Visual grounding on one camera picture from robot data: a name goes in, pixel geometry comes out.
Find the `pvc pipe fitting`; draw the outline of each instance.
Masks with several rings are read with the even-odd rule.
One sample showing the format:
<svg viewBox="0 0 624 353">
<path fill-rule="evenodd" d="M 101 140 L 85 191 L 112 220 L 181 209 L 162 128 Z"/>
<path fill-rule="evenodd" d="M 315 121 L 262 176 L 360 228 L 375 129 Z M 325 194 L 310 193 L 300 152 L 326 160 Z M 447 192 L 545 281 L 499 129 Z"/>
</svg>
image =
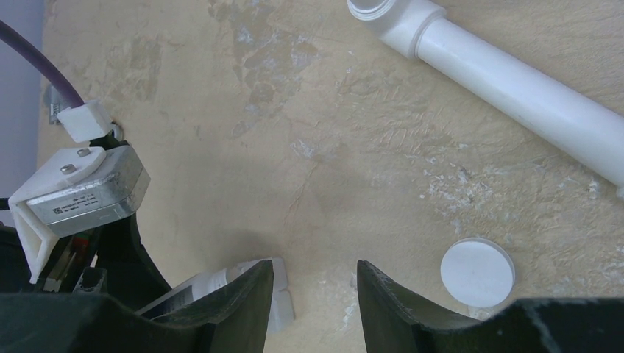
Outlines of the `pvc pipe fitting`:
<svg viewBox="0 0 624 353">
<path fill-rule="evenodd" d="M 428 0 L 348 0 L 351 13 L 416 57 L 596 171 L 624 199 L 624 118 L 445 17 Z"/>
<path fill-rule="evenodd" d="M 426 0 L 349 0 L 347 5 L 355 18 L 408 59 L 416 58 L 418 41 L 427 25 L 447 13 Z"/>
</svg>

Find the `white plastic block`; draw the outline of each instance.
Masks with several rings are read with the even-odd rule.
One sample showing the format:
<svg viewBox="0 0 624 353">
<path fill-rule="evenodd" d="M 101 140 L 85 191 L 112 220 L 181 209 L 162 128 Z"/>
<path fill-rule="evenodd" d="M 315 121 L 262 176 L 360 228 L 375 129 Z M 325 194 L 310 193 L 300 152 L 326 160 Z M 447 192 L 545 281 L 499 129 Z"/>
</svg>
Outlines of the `white plastic block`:
<svg viewBox="0 0 624 353">
<path fill-rule="evenodd" d="M 267 333 L 277 333 L 294 321 L 291 294 L 287 290 L 273 293 Z"/>
<path fill-rule="evenodd" d="M 104 137 L 113 129 L 113 120 L 96 99 L 78 108 L 67 108 L 57 118 L 76 143 Z"/>
<path fill-rule="evenodd" d="M 496 243 L 467 238 L 451 246 L 440 264 L 442 283 L 453 298 L 470 307 L 494 307 L 514 287 L 516 269 Z"/>
<path fill-rule="evenodd" d="M 102 147 L 89 149 L 91 153 L 84 157 L 77 154 L 79 149 L 59 150 L 9 198 L 11 215 L 30 268 L 32 284 L 37 282 L 59 237 L 33 213 L 26 202 L 72 186 L 91 175 L 106 158 L 106 151 Z M 73 164 L 76 171 L 65 175 L 60 169 L 68 164 Z"/>
</svg>

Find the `small white object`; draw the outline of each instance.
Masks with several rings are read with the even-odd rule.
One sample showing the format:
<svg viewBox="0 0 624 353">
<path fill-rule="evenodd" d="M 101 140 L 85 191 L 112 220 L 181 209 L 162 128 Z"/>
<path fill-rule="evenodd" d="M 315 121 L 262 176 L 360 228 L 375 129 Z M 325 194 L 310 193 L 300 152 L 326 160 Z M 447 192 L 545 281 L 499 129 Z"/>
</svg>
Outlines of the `small white object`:
<svg viewBox="0 0 624 353">
<path fill-rule="evenodd" d="M 514 263 L 487 239 L 460 240 L 448 249 L 440 265 L 442 282 L 453 298 L 471 307 L 494 307 L 511 293 Z"/>
<path fill-rule="evenodd" d="M 624 118 L 448 21 L 428 0 L 348 0 L 351 13 L 419 59 L 624 188 Z M 624 199 L 624 191 L 618 194 Z"/>
<path fill-rule="evenodd" d="M 294 311 L 291 294 L 287 290 L 274 292 L 266 333 L 277 333 L 290 325 L 292 321 L 294 321 Z"/>
<path fill-rule="evenodd" d="M 32 284 L 37 282 L 59 237 L 30 210 L 26 202 L 83 180 L 106 158 L 102 147 L 91 147 L 91 153 L 84 157 L 78 155 L 78 150 L 59 150 L 9 198 L 11 215 L 30 268 Z M 70 164 L 74 166 L 74 171 L 64 174 L 61 169 Z"/>
<path fill-rule="evenodd" d="M 78 108 L 64 109 L 57 118 L 76 143 L 104 137 L 113 128 L 113 120 L 98 100 L 87 101 Z"/>
</svg>

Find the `white paint residue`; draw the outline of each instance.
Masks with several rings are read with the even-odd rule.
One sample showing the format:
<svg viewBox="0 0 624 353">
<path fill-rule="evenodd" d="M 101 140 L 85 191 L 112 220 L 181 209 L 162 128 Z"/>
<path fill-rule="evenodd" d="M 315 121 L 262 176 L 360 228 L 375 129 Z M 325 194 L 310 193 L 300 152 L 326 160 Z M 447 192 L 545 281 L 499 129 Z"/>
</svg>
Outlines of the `white paint residue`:
<svg viewBox="0 0 624 353">
<path fill-rule="evenodd" d="M 303 156 L 305 158 L 311 159 L 316 155 L 316 149 L 301 141 L 301 139 L 297 139 L 297 142 L 291 143 L 290 146 L 293 149 L 294 153 L 299 157 Z"/>
<path fill-rule="evenodd" d="M 587 192 L 589 192 L 590 199 L 597 199 L 600 195 L 600 184 L 598 184 L 595 179 L 592 179 L 589 183 L 589 187 L 587 188 Z"/>
<path fill-rule="evenodd" d="M 341 331 L 344 331 L 347 329 L 347 327 L 349 326 L 349 320 L 351 319 L 351 316 L 353 316 L 353 313 L 355 312 L 355 307 L 358 306 L 357 302 L 352 303 L 351 305 L 349 305 L 348 307 L 344 308 L 344 317 L 342 318 L 342 328 L 340 329 Z"/>
<path fill-rule="evenodd" d="M 273 57 L 267 57 L 265 60 L 262 61 L 262 65 L 265 68 L 270 68 L 272 70 L 277 67 L 277 63 L 275 62 L 275 58 Z"/>
<path fill-rule="evenodd" d="M 581 184 L 580 182 L 577 182 L 576 180 L 570 178 L 569 176 L 566 176 L 566 182 L 575 182 L 576 185 L 580 185 Z"/>
<path fill-rule="evenodd" d="M 449 201 L 460 201 L 460 199 L 457 196 L 455 196 L 455 195 L 453 195 L 451 193 L 448 193 L 446 191 L 439 191 L 439 192 L 445 199 L 447 199 Z"/>
<path fill-rule="evenodd" d="M 455 226 L 455 234 L 460 235 L 461 234 L 461 221 L 459 220 L 459 218 L 453 219 L 450 223 L 451 225 Z"/>
<path fill-rule="evenodd" d="M 249 33 L 249 30 L 245 26 L 241 26 L 240 31 L 238 31 L 238 37 L 236 38 L 236 40 L 241 43 L 253 43 L 252 34 Z"/>
<path fill-rule="evenodd" d="M 492 308 L 468 307 L 468 316 L 477 320 L 485 321 L 493 314 Z"/>
<path fill-rule="evenodd" d="M 509 174 L 509 170 L 508 169 L 504 169 L 504 168 L 496 168 L 492 165 L 488 165 L 483 169 L 486 174 L 490 174 L 490 175 L 507 175 Z"/>
<path fill-rule="evenodd" d="M 260 108 L 255 104 L 248 104 L 245 106 L 245 112 L 251 115 L 260 115 Z"/>
<path fill-rule="evenodd" d="M 371 186 L 374 188 L 381 188 L 386 186 L 394 186 L 394 177 L 398 175 L 397 171 L 383 171 L 379 174 L 375 174 L 371 180 Z"/>
<path fill-rule="evenodd" d="M 599 266 L 598 271 L 610 282 L 622 284 L 621 272 L 617 271 L 613 277 L 607 273 L 611 269 L 609 265 Z M 583 277 L 563 276 L 550 286 L 552 296 L 587 296 L 586 281 Z"/>
<path fill-rule="evenodd" d="M 293 51 L 291 53 L 291 60 L 295 68 L 301 68 L 306 66 L 308 62 L 308 56 L 304 53 Z"/>
<path fill-rule="evenodd" d="M 358 290 L 358 275 L 355 272 L 351 272 L 351 280 L 349 281 L 349 286 L 353 288 L 353 290 Z"/>
<path fill-rule="evenodd" d="M 468 171 L 465 168 L 460 168 L 457 172 L 457 177 L 459 178 L 459 183 L 465 185 L 468 183 Z"/>
<path fill-rule="evenodd" d="M 624 262 L 614 261 L 611 263 L 604 263 L 598 266 L 602 275 L 611 283 L 624 284 Z"/>
</svg>

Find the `stained floor surface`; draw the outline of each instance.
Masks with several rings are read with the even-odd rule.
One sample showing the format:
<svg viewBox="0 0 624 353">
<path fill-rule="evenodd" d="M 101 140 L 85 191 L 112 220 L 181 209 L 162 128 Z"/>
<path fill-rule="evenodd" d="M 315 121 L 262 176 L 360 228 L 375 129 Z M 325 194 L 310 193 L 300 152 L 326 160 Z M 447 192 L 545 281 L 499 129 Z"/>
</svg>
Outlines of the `stained floor surface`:
<svg viewBox="0 0 624 353">
<path fill-rule="evenodd" d="M 624 113 L 624 3 L 441 0 L 448 18 Z M 364 352 L 355 264 L 487 318 L 521 296 L 621 296 L 614 187 L 331 0 L 48 0 L 44 51 L 152 177 L 143 242 L 176 285 L 286 261 L 296 321 L 267 352 Z M 73 146 L 42 110 L 39 162 Z M 513 258 L 492 310 L 443 288 L 457 240 Z"/>
</svg>

